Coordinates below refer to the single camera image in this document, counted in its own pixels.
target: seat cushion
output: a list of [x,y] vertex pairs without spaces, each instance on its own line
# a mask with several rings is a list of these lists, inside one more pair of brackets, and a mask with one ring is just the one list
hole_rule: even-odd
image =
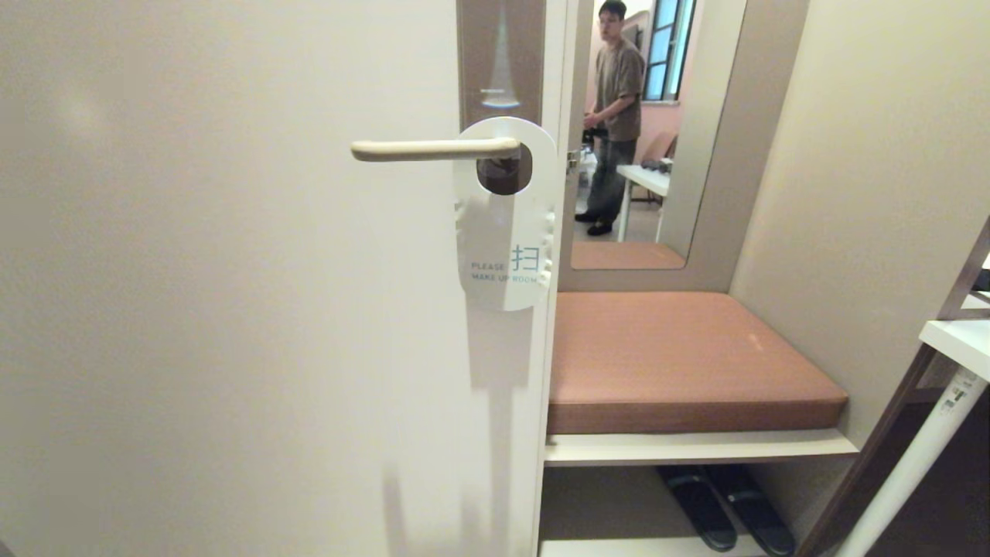
[[846,393],[715,292],[563,292],[548,432],[835,427]]

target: white door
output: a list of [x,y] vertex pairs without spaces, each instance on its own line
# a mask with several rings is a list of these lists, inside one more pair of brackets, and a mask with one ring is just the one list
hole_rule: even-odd
[[534,551],[552,296],[468,308],[451,163],[348,150],[457,136],[456,26],[453,0],[0,7],[10,552]]

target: table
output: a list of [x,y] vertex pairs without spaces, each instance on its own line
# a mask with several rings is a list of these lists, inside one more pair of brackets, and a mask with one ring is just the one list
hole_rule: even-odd
[[922,342],[952,358],[959,370],[904,456],[866,508],[837,557],[862,557],[935,463],[990,380],[990,319],[929,321]]
[[[619,241],[626,241],[626,229],[629,227],[629,203],[633,197],[633,184],[639,184],[649,191],[659,195],[667,196],[670,188],[670,174],[664,174],[657,170],[647,170],[639,165],[619,165],[616,172],[626,179],[626,190],[622,196],[622,209],[619,211]],[[656,239],[660,241],[660,224],[663,223],[663,207],[660,207],[660,222],[656,223]]]

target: door handle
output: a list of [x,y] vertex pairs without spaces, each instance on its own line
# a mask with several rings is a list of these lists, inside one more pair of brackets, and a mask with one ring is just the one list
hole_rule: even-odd
[[443,141],[355,141],[350,153],[359,161],[455,161],[463,159],[512,159],[519,156],[519,140],[493,138]]

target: white pole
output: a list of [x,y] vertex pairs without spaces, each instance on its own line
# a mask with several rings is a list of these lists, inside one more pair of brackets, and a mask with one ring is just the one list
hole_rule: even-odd
[[835,557],[862,557],[887,528],[962,425],[987,382],[960,367],[900,462]]

